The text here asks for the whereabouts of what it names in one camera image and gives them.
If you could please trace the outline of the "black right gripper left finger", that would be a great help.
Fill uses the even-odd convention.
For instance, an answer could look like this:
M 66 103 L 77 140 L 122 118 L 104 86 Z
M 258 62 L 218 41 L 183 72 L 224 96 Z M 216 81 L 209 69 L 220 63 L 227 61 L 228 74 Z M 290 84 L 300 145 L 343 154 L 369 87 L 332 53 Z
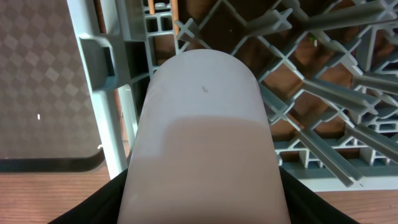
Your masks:
M 49 224 L 117 224 L 128 169 Z

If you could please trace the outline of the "pink cup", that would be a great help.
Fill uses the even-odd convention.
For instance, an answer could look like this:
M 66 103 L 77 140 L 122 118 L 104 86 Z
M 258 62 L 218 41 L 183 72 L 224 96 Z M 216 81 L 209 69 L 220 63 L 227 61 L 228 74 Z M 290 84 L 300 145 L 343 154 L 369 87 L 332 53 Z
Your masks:
M 290 222 L 259 85 L 240 60 L 200 49 L 159 67 L 118 222 Z

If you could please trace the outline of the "wooden chopstick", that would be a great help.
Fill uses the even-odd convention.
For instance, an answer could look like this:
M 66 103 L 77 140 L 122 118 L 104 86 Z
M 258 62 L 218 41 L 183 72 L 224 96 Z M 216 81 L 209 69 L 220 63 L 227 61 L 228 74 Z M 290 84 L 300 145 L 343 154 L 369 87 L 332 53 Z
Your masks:
M 178 16 L 178 0 L 170 0 L 171 4 L 171 11 L 172 11 L 172 20 L 173 20 L 173 26 L 174 26 L 174 34 L 175 36 L 178 35 L 179 32 L 179 27 L 177 25 L 177 21 L 179 20 Z
M 148 3 L 148 7 L 149 7 L 149 12 L 151 15 L 155 14 L 155 4 L 154 4 L 154 0 L 147 0 Z

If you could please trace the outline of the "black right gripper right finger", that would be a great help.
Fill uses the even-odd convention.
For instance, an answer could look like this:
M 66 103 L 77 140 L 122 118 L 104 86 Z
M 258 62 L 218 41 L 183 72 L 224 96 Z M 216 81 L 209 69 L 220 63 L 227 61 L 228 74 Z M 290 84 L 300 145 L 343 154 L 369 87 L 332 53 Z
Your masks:
M 359 224 L 280 167 L 291 224 Z

